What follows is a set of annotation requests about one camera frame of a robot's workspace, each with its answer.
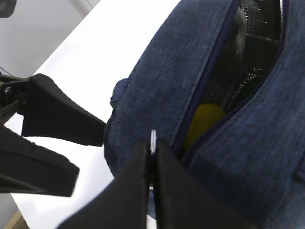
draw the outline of white table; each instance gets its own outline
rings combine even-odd
[[[37,71],[51,77],[77,104],[107,121],[113,87],[128,77],[149,41],[179,0],[102,0]],[[21,133],[22,116],[6,126]],[[80,168],[71,198],[13,194],[31,229],[54,229],[113,179],[103,147],[41,137],[38,145]]]

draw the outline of open zipper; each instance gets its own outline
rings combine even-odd
[[[224,21],[223,27],[218,35],[218,38],[215,42],[214,48],[211,52],[210,58],[208,60],[208,63],[206,65],[206,68],[201,76],[201,79],[197,85],[197,88],[194,92],[193,98],[190,102],[189,108],[184,116],[183,122],[180,126],[180,129],[178,131],[178,134],[175,138],[175,141],[173,143],[173,151],[176,155],[178,155],[179,150],[182,147],[184,138],[186,136],[186,133],[188,131],[189,125],[193,119],[193,115],[200,103],[200,99],[202,97],[202,94],[204,93],[204,87],[208,80],[208,78],[211,76],[211,72],[213,70],[213,67],[217,61],[217,57],[219,56],[220,50],[225,43],[225,38],[230,30],[230,25],[233,22],[234,15],[237,11],[237,8],[239,4],[241,3],[241,0],[234,0],[232,2],[232,5],[228,11],[228,14],[226,16],[226,19]],[[223,118],[220,122],[215,124],[210,130],[208,130],[206,133],[204,133],[201,137],[199,137],[196,142],[192,145],[192,147],[187,151],[187,153],[184,155],[182,159],[182,164],[187,167],[193,157],[193,154],[196,152],[198,146],[202,146],[203,143],[207,142],[215,133],[217,130],[219,130],[227,121],[229,121],[247,102],[249,102],[252,97],[257,93],[259,88],[264,84],[266,78],[270,74],[270,72],[273,70],[279,56],[282,53],[284,43],[285,43],[285,34],[286,34],[286,24],[287,24],[287,16],[288,12],[287,9],[289,7],[289,0],[281,0],[281,39],[280,39],[280,46],[276,55],[276,58],[274,60],[274,63],[270,70],[268,71],[268,74],[264,79],[260,82],[260,84],[256,87],[255,90],[252,91],[252,93],[248,96],[247,99],[245,99],[243,102],[241,102],[234,110],[232,110],[228,115],[226,115],[225,118]]]
[[[213,68],[216,64],[216,61],[218,59],[218,56],[220,54],[220,51],[223,47],[223,44],[226,41],[227,38],[227,34],[230,31],[231,25],[233,23],[234,20],[234,16],[237,12],[237,8],[239,7],[239,5],[241,4],[241,0],[233,0],[232,4],[228,10],[228,13],[225,17],[224,23],[222,25],[222,28],[220,29],[220,32],[218,34],[218,37],[216,39],[216,42],[214,44],[214,47],[211,51],[210,57],[207,61],[207,64],[205,66],[205,69],[202,73],[202,76],[198,82],[198,85],[195,89],[193,98],[189,104],[189,108],[186,111],[186,114],[183,118],[183,121],[180,125],[180,128],[178,130],[178,133],[176,135],[176,138],[173,142],[173,152],[175,155],[178,154],[181,146],[182,146],[182,142],[184,141],[185,135],[188,131],[188,128],[191,124],[191,121],[193,119],[194,113],[197,109],[198,104],[200,103],[202,94],[203,94],[203,88],[206,85],[212,71]]]

